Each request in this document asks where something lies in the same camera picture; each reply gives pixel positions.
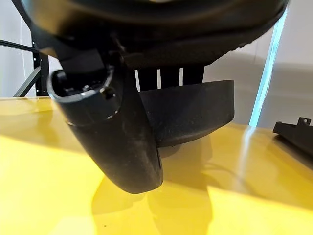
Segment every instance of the curved black plastic cover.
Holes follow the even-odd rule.
[[[159,187],[163,181],[162,165],[134,72],[118,68],[112,81],[102,88],[65,97],[55,93],[51,82],[54,78],[52,75],[47,83],[50,96],[105,175],[129,193]],[[114,93],[108,96],[108,89]]]
[[[196,140],[234,118],[234,81],[140,92],[158,147]]]

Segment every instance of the black metal frame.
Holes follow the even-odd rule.
[[[22,3],[20,0],[11,0],[15,5],[17,11],[24,19],[26,25],[31,27],[31,20],[29,16],[26,14]],[[40,53],[35,49],[35,42],[32,41],[33,47],[28,47],[25,45],[8,42],[5,40],[0,40],[0,46],[10,47],[14,49],[29,51],[33,53],[33,61],[34,61],[34,71],[30,74],[30,76],[25,80],[22,86],[15,93],[14,97],[17,96],[25,96],[31,87],[35,84],[36,87],[36,96],[47,96],[47,86],[46,80],[49,76],[49,60],[48,56]]]

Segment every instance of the yellow table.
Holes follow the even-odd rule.
[[[163,185],[113,185],[51,100],[0,101],[0,235],[312,235],[313,167],[230,124],[161,149]]]

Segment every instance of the black plastic piece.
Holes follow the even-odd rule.
[[[202,83],[204,75],[204,65],[191,65],[183,68],[183,85]]]
[[[297,125],[277,122],[273,129],[290,143],[313,156],[313,126],[311,119],[300,117]]]
[[[285,8],[268,22],[246,30],[232,30],[156,44],[136,53],[122,53],[129,68],[210,65],[229,51],[244,47],[266,33],[281,18]]]
[[[8,41],[1,40],[1,39],[0,39],[0,45],[5,46],[5,47],[19,49],[19,50],[30,51],[33,53],[38,53],[38,51],[35,48],[28,47],[28,46],[21,45],[21,44],[17,44],[17,43],[8,42]]]
[[[49,94],[100,169],[129,193],[159,187],[162,166],[134,72],[117,68],[98,88],[59,96],[64,95],[58,90],[62,73],[57,71],[48,80]]]
[[[157,89],[156,68],[145,68],[138,70],[138,79],[141,91]]]
[[[158,147],[210,134],[234,118],[234,81],[140,92]]]
[[[32,86],[40,79],[40,69],[41,67],[37,67],[34,71],[28,76],[28,78],[23,82],[18,91],[14,94],[13,97],[24,97]]]
[[[162,67],[160,72],[162,88],[179,86],[179,67]]]

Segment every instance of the dark plastic component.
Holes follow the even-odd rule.
[[[297,125],[277,122],[274,133],[279,134],[293,145],[313,156],[313,126],[311,119],[300,117]]]
[[[64,54],[71,57],[69,53],[76,50],[100,48],[110,55],[119,53],[131,69],[142,69],[209,65],[268,31],[282,16],[288,0],[23,3],[34,22],[32,35],[42,53],[62,61]]]
[[[48,80],[49,94],[106,176],[129,193],[160,186],[163,180],[160,158],[136,89],[134,72],[118,68],[112,80],[109,77],[103,86],[64,97],[55,93],[56,73]]]
[[[158,147],[196,140],[234,118],[234,81],[140,92]]]

